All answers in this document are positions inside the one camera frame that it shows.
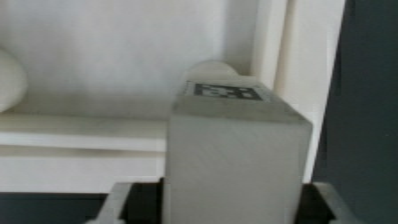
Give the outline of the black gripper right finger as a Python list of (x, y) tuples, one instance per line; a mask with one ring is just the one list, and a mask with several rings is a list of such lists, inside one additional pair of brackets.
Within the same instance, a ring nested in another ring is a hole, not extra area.
[(327, 207), (336, 216), (329, 224), (355, 224), (355, 216), (348, 209), (348, 205), (343, 201), (336, 188), (329, 183), (323, 182), (316, 182), (315, 187), (320, 192)]

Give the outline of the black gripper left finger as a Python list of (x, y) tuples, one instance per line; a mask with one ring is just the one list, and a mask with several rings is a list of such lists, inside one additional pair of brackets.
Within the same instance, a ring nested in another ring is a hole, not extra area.
[(126, 224), (121, 218), (121, 214), (126, 205), (130, 190), (130, 183), (114, 184), (98, 216), (85, 222), (85, 224)]

